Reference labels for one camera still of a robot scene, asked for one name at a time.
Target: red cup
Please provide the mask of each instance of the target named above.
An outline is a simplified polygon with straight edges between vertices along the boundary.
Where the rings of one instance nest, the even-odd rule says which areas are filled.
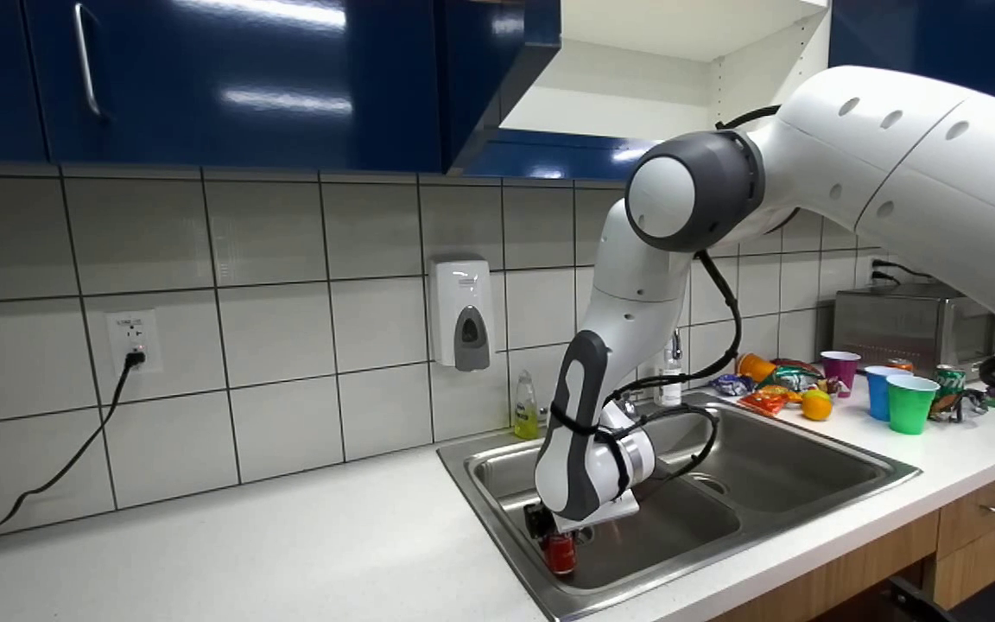
[[[817,351],[822,372],[839,381],[839,397],[854,394],[854,370],[862,354],[849,351],[849,350],[825,350]]]

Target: stainless steel sink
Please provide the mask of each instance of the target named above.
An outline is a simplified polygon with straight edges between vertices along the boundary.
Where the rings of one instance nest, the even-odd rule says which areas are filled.
[[[556,579],[526,527],[536,504],[537,443],[469,438],[439,456],[492,534],[529,594],[552,618],[578,618],[661,587],[741,544],[798,527],[917,471],[825,434],[694,394],[688,406],[717,417],[711,456],[677,473],[704,443],[704,417],[661,417],[644,432],[656,476],[635,488],[640,516],[578,540],[578,572]]]

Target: green container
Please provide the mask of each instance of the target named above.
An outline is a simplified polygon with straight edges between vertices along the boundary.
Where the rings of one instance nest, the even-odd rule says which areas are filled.
[[[891,372],[889,384],[889,427],[917,434],[940,394],[940,384],[910,372]]]

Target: kitchen counter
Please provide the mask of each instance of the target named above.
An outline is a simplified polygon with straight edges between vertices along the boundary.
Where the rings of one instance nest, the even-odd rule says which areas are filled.
[[[595,618],[711,618],[995,481],[995,412],[896,434],[922,473]],[[430,448],[0,540],[0,622],[542,618]]]

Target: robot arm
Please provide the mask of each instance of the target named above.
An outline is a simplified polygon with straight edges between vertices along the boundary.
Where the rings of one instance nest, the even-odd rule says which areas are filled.
[[[536,461],[559,533],[640,512],[632,488],[651,473],[651,445],[605,397],[661,351],[689,254],[787,208],[995,309],[995,100],[901,73],[829,69],[748,137],[704,131],[644,153],[605,220],[591,309],[562,354]]]

